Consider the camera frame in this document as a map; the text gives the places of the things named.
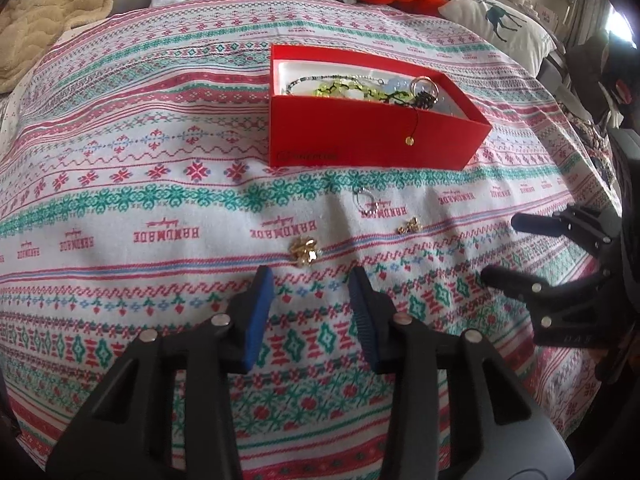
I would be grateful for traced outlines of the small gold charm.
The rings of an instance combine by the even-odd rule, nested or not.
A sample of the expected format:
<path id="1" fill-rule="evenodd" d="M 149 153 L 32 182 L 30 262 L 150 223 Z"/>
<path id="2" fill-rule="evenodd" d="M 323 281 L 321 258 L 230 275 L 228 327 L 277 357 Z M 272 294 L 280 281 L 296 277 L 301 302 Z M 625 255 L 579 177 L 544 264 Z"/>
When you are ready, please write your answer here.
<path id="1" fill-rule="evenodd" d="M 420 221 L 413 217 L 410 220 L 407 220 L 403 223 L 398 229 L 397 233 L 401 235 L 410 234 L 410 233 L 419 233 L 422 230 L 422 226 Z"/>

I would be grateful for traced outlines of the silver ring keychain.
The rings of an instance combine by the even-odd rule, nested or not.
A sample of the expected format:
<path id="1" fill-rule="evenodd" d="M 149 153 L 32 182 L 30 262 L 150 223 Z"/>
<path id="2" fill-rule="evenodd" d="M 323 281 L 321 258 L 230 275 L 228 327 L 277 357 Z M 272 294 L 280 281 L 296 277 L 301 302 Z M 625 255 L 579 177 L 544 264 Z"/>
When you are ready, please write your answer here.
<path id="1" fill-rule="evenodd" d="M 352 199 L 363 217 L 373 217 L 378 213 L 378 200 L 366 188 L 355 188 L 352 191 Z"/>

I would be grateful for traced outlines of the gold earring cluster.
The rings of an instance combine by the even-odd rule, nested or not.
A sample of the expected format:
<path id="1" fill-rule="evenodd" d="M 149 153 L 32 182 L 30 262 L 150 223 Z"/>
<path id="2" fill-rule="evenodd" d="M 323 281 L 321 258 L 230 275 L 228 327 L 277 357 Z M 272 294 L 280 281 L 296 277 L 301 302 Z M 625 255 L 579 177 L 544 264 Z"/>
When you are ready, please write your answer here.
<path id="1" fill-rule="evenodd" d="M 299 237 L 290 246 L 290 254 L 296 266 L 311 266 L 320 255 L 318 240 L 312 236 Z"/>

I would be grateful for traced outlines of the red jewelry box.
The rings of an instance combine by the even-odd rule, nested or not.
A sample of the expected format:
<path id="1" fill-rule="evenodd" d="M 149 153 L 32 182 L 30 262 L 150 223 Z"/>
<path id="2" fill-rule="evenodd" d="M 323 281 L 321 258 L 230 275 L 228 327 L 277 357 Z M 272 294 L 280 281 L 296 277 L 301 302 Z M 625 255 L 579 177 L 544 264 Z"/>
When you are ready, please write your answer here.
<path id="1" fill-rule="evenodd" d="M 431 110 L 409 84 L 439 86 Z M 488 119 L 445 74 L 349 50 L 276 44 L 270 56 L 271 167 L 461 170 L 488 136 Z"/>

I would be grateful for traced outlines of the white deer print pillow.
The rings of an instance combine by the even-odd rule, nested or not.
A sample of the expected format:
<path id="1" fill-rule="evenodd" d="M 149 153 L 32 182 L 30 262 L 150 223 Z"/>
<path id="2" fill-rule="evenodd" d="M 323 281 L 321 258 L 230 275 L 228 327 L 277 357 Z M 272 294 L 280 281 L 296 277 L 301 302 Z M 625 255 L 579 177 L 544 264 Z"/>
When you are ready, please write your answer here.
<path id="1" fill-rule="evenodd" d="M 449 0 L 438 13 L 474 32 L 534 77 L 544 58 L 556 50 L 541 24 L 497 0 Z"/>

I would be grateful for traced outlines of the black bead cluster charm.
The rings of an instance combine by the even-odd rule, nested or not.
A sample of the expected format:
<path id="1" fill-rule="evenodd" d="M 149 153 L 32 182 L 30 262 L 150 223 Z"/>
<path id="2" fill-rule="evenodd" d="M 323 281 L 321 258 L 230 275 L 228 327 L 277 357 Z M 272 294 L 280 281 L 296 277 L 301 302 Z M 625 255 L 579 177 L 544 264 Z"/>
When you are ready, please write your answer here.
<path id="1" fill-rule="evenodd" d="M 419 110 L 431 110 L 439 100 L 439 86 L 429 76 L 413 78 L 409 84 L 412 106 Z"/>

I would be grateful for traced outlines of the patterned christmas bedspread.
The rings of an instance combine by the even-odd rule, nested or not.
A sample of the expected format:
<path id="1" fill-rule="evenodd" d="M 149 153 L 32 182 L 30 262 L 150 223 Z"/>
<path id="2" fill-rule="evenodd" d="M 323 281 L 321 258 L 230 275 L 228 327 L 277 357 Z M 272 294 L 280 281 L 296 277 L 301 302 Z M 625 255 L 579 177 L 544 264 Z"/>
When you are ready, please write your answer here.
<path id="1" fill-rule="evenodd" d="M 272 168 L 273 44 L 439 70 L 491 133 L 458 172 Z M 258 266 L 276 296 L 257 364 L 231 390 L 247 477 L 378 474 L 392 384 L 357 341 L 356 264 L 435 330 L 480 330 L 561 434 L 599 390 L 592 357 L 536 347 L 525 307 L 484 288 L 480 270 L 551 283 L 591 271 L 568 240 L 518 234 L 510 219 L 614 194 L 551 94 L 460 25 L 323 0 L 137 10 L 61 40 L 1 113 L 1 369 L 38 465 L 131 339 L 201 323 Z M 376 197 L 375 216 L 355 188 Z M 422 230 L 398 234 L 413 217 Z M 303 236 L 318 240 L 311 266 L 290 254 Z"/>

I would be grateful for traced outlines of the beige quilted blanket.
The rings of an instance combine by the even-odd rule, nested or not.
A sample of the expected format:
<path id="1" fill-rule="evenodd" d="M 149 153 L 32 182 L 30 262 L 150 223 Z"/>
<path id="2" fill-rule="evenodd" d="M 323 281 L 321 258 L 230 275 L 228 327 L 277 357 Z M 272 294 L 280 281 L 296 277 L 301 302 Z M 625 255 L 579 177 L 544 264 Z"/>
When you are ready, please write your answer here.
<path id="1" fill-rule="evenodd" d="M 114 0 L 9 0 L 1 11 L 1 92 L 12 91 L 63 32 L 106 18 Z"/>

